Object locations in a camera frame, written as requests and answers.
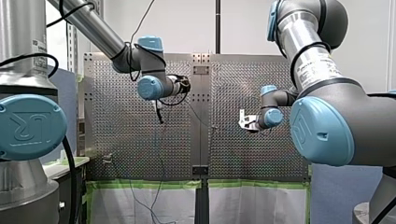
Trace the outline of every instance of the robotic arm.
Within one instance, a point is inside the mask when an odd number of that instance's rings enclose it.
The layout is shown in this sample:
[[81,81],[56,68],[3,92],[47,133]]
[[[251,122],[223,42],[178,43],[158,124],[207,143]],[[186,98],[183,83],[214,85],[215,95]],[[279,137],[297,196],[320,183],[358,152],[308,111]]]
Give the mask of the robotic arm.
[[268,39],[290,63],[294,91],[262,88],[262,112],[256,131],[273,128],[292,106],[291,136],[309,161],[342,165],[396,165],[396,102],[391,94],[371,97],[361,85],[343,77],[330,55],[347,32],[347,13],[335,0],[275,2]]
[[[59,8],[59,0],[49,2]],[[64,0],[63,11],[66,14],[84,3],[84,0]],[[187,77],[165,74],[166,62],[160,38],[144,36],[138,39],[135,49],[130,48],[89,6],[81,8],[67,19],[113,62],[117,72],[142,72],[137,91],[143,99],[158,100],[190,91]]]

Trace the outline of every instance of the wall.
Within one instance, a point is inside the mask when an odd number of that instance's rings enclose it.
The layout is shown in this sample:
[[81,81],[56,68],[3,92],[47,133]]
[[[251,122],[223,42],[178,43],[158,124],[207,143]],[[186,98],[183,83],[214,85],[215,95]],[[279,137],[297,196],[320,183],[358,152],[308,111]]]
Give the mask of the wall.
[[[349,16],[346,40],[333,54],[346,77],[358,80],[368,92],[396,88],[392,78],[396,57],[394,0],[341,0]],[[106,0],[105,19],[128,40],[149,0]],[[271,0],[222,1],[221,52],[279,54],[266,41]],[[214,51],[214,0],[162,0],[154,4],[140,32],[163,38],[166,52]],[[352,209],[367,202],[380,178],[379,168],[313,166],[311,223],[351,223]]]
[[[59,11],[46,2],[47,24],[56,21],[61,17]],[[59,61],[59,67],[67,70],[67,41],[66,41],[66,22],[61,21],[58,24],[47,29],[47,49],[48,54],[55,56]]]
[[[125,41],[137,27],[149,0],[106,0],[105,20]],[[142,35],[163,39],[165,52],[210,52],[215,48],[215,1],[162,0],[156,1],[147,15],[134,42]]]

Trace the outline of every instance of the metal bracket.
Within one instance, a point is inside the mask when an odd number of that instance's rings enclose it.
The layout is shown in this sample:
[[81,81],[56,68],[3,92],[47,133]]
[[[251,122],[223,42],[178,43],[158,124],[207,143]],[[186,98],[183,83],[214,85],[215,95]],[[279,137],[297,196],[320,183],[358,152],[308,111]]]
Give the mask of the metal bracket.
[[192,166],[192,174],[193,175],[208,175],[209,167],[207,165]]
[[209,66],[194,66],[193,67],[194,75],[209,75]]

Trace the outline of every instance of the black cable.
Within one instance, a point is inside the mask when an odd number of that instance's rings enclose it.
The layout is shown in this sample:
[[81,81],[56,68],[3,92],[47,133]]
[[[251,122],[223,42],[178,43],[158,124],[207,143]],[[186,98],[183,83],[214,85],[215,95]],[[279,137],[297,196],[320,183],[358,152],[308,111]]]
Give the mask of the black cable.
[[[111,162],[111,164],[112,164],[113,167],[114,167],[114,170],[115,170],[115,172],[116,172],[117,177],[120,178],[120,173],[119,173],[119,170],[118,170],[118,168],[117,168],[117,166],[116,166],[116,163],[115,163],[115,162]],[[140,204],[140,205],[142,205],[143,207],[145,207],[146,209],[148,209],[148,210],[150,211],[151,215],[152,215],[153,217],[155,217],[155,219],[157,220],[158,223],[160,223],[160,224],[174,224],[174,223],[176,223],[176,222],[161,223],[161,221],[158,219],[158,217],[157,217],[157,215],[154,213],[154,211],[153,211],[152,209],[150,209],[150,208],[149,208],[147,205],[145,205],[144,203],[140,202],[140,200],[137,199],[136,195],[134,195],[134,187],[132,186],[132,180],[129,181],[129,187],[130,187],[131,192],[132,192],[132,194],[133,194],[133,196],[134,196],[134,200],[135,200],[138,204]]]
[[195,117],[198,118],[198,120],[199,120],[202,124],[204,124],[204,126],[206,126],[206,127],[208,128],[209,125],[205,124],[205,123],[201,120],[201,118],[200,118],[200,117],[198,116],[198,114],[195,112],[194,108],[192,108],[192,105],[191,105],[189,102],[187,102],[187,101],[186,101],[186,104],[190,107],[190,109],[192,110],[192,113],[195,115]]
[[132,71],[135,71],[135,70],[136,70],[136,69],[134,69],[134,68],[132,67],[132,62],[134,61],[134,55],[133,55],[133,53],[132,53],[132,51],[133,51],[132,44],[134,43],[134,36],[135,36],[135,35],[137,34],[137,32],[140,30],[140,27],[142,26],[143,21],[145,20],[146,16],[149,14],[149,10],[151,9],[151,7],[152,7],[152,5],[154,4],[154,2],[155,2],[155,0],[152,0],[152,1],[150,2],[150,4],[148,5],[148,8],[146,9],[145,14],[143,15],[142,19],[140,20],[139,24],[138,24],[137,27],[136,27],[136,30],[134,31],[134,33],[133,33],[132,36],[131,36],[131,41],[130,41],[130,42],[126,42],[127,44],[129,44],[129,60],[127,60],[127,63],[128,63],[128,66],[129,66],[129,75],[130,75],[130,77],[131,77],[132,82],[136,82],[137,79],[138,79],[139,76],[140,76],[140,71],[139,71],[139,73],[137,74],[137,76],[136,76],[135,78],[132,76]]
[[64,0],[59,0],[58,10],[61,13],[61,16],[64,17]]
[[136,30],[134,31],[134,33],[131,36],[131,43],[134,43],[134,36],[137,34],[137,32],[140,30],[140,27],[143,24],[143,21],[145,20],[145,18],[147,17],[147,15],[149,14],[149,10],[151,9],[152,5],[154,4],[155,0],[151,0],[151,2],[148,5],[148,9],[146,9],[145,14],[143,15],[142,19],[139,22],[139,25],[137,25]]
[[69,145],[69,141],[67,137],[64,137],[62,141],[64,144],[64,151],[66,152],[67,161],[69,163],[70,169],[70,182],[71,182],[71,192],[70,192],[70,218],[69,224],[75,224],[76,222],[76,212],[77,212],[77,170],[76,165],[73,158],[73,151]]
[[23,60],[23,59],[35,58],[35,57],[51,58],[55,62],[55,66],[53,66],[52,71],[49,73],[49,77],[52,77],[58,71],[58,68],[59,68],[58,60],[54,56],[52,56],[52,55],[50,55],[48,53],[23,54],[21,56],[17,56],[17,57],[10,58],[10,59],[7,59],[5,61],[0,62],[0,67],[3,67],[3,66],[5,66],[7,64],[10,64],[10,63],[15,63],[15,62]]
[[144,47],[142,47],[142,46],[140,46],[140,45],[138,45],[138,44],[134,44],[134,46],[135,46],[137,49],[142,49],[143,51],[145,51],[145,52],[151,54],[152,56],[156,57],[158,60],[160,60],[161,62],[163,62],[163,65],[166,67],[166,61],[165,61],[164,58],[160,57],[159,55],[157,55],[156,53],[152,52],[151,50],[146,49],[146,48],[144,48]]
[[53,25],[59,23],[59,22],[62,21],[62,20],[66,20],[66,19],[67,19],[69,16],[71,16],[73,13],[77,12],[78,10],[80,10],[81,8],[83,8],[83,7],[85,7],[85,6],[92,6],[92,7],[91,7],[91,10],[95,9],[95,4],[89,2],[89,3],[85,3],[85,4],[82,4],[82,5],[78,6],[78,7],[73,8],[70,12],[68,12],[68,13],[65,14],[65,15],[62,15],[62,14],[64,13],[64,11],[63,11],[63,10],[60,10],[60,11],[61,11],[62,17],[59,18],[58,20],[53,21],[53,22],[51,22],[50,24],[48,24],[48,25],[47,25],[47,28],[50,28],[51,26],[53,26]]
[[396,197],[379,213],[379,215],[374,219],[372,224],[379,224],[382,219],[392,210],[396,205]]
[[278,0],[277,1],[277,4],[276,4],[276,9],[275,9],[275,35],[276,35],[276,40],[275,40],[275,42],[276,42],[276,44],[277,44],[277,47],[279,48],[279,51],[280,51],[280,53],[282,53],[282,55],[283,55],[283,57],[285,57],[285,58],[288,58],[288,56],[286,56],[286,53],[285,53],[285,51],[283,51],[283,49],[280,47],[280,43],[279,43],[279,33],[277,32],[278,31],[278,27],[277,27],[277,19],[278,19],[278,14],[279,14],[279,9],[280,9],[280,5],[281,5],[281,3],[282,3],[282,0]]
[[[176,96],[173,98],[171,104],[172,104],[175,100],[176,100]],[[162,178],[161,178],[160,185],[158,186],[158,189],[157,189],[157,193],[156,193],[156,195],[155,195],[154,202],[153,202],[152,205],[151,205],[151,210],[154,208],[154,205],[155,205],[155,203],[157,202],[158,196],[160,195],[161,186],[163,185],[163,181],[165,180],[165,176],[166,176],[165,165],[163,164],[163,157],[162,157],[161,154],[159,153],[159,150],[160,150],[160,148],[162,148],[161,142],[163,141],[163,136],[164,136],[164,134],[166,133],[166,129],[167,129],[168,124],[169,124],[169,121],[170,121],[172,109],[173,109],[173,106],[171,105],[171,108],[170,108],[169,113],[168,113],[168,117],[166,118],[165,126],[163,127],[163,132],[162,132],[162,134],[161,134],[161,136],[160,136],[160,142],[159,142],[159,144],[158,144],[159,147],[158,147],[158,150],[157,150],[157,153],[158,153],[157,156],[158,156],[158,158],[160,158],[161,167],[163,168],[163,176],[162,176]],[[151,219],[152,219],[152,222],[155,223],[154,218],[153,218],[153,214],[151,214]],[[158,221],[160,224],[172,224],[172,223],[175,223],[175,224],[176,224],[175,221],[174,221],[174,222],[168,222],[168,223],[161,223],[161,222],[158,220],[158,218],[157,218],[157,221]]]
[[314,47],[324,47],[327,51],[329,51],[329,53],[330,53],[330,51],[332,50],[332,49],[330,48],[329,44],[327,44],[327,43],[325,43],[325,42],[322,42],[322,41],[317,41],[317,42],[314,42],[314,43],[312,43],[312,44],[309,44],[309,45],[306,45],[306,46],[302,47],[302,48],[296,53],[296,55],[294,56],[293,60],[291,61],[291,65],[290,65],[290,77],[291,77],[291,81],[293,82],[293,85],[294,85],[294,86],[296,86],[296,80],[295,80],[295,78],[294,78],[294,67],[295,67],[295,65],[296,65],[296,63],[297,63],[297,60],[300,58],[300,56],[301,56],[304,52],[306,52],[307,50],[312,49],[312,48],[314,48]]
[[183,103],[185,100],[186,100],[186,98],[187,98],[187,95],[188,95],[189,93],[188,92],[186,92],[186,94],[183,96],[183,98],[179,101],[179,102],[177,102],[177,103],[175,103],[175,104],[168,104],[168,103],[166,103],[166,102],[164,102],[164,101],[162,101],[162,100],[158,100],[159,102],[161,102],[161,104],[163,104],[163,105],[168,105],[168,106],[175,106],[175,105],[180,105],[181,103]]

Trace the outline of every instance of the green tape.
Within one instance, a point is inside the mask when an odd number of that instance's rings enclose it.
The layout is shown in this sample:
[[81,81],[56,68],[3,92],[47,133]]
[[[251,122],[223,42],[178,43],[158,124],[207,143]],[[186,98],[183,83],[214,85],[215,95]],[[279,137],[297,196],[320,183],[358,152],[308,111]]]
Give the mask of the green tape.
[[[110,181],[92,181],[87,183],[90,189],[157,189],[160,181],[147,180],[125,180],[117,179]],[[161,183],[161,189],[198,189],[201,187],[201,181],[168,181]]]
[[91,224],[92,195],[93,195],[93,188],[90,188],[90,187],[87,185],[86,199],[87,199],[87,223],[88,223],[88,224]]
[[308,189],[306,190],[306,199],[305,199],[305,224],[311,223],[311,184],[308,184]]
[[[80,163],[86,160],[85,158],[78,158],[78,157],[75,157],[74,159],[75,159],[75,163]],[[61,161],[61,165],[69,165],[69,161],[68,160]]]
[[309,189],[309,183],[291,183],[260,180],[209,180],[212,189],[259,187],[268,189]]

